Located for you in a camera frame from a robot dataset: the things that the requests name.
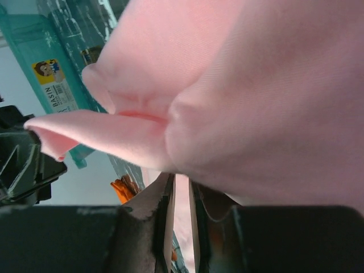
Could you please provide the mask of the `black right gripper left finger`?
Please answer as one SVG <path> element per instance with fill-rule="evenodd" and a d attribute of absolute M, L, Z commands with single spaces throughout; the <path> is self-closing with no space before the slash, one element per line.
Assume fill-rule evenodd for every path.
<path fill-rule="evenodd" d="M 174 176 L 118 206 L 1 208 L 2 272 L 170 272 Z"/>

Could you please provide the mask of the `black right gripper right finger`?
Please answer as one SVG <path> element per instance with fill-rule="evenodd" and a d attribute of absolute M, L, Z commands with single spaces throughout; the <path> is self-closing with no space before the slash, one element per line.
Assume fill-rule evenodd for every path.
<path fill-rule="evenodd" d="M 362 272 L 363 216 L 344 206 L 241 206 L 190 183 L 197 272 Z"/>

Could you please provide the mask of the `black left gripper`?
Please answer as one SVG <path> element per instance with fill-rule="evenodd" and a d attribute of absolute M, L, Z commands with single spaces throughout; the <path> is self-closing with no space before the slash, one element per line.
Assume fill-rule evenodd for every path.
<path fill-rule="evenodd" d="M 67 166 L 41 152 L 39 138 L 24 128 L 33 114 L 1 107 L 1 204 L 37 204 L 51 197 L 51 183 Z"/>

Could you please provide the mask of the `pink t shirt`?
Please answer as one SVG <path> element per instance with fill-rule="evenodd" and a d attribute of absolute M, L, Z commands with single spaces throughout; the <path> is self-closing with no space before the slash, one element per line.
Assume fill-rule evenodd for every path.
<path fill-rule="evenodd" d="M 58 161 L 78 144 L 244 205 L 363 211 L 362 1 L 130 1 L 82 79 L 104 113 L 25 123 Z"/>

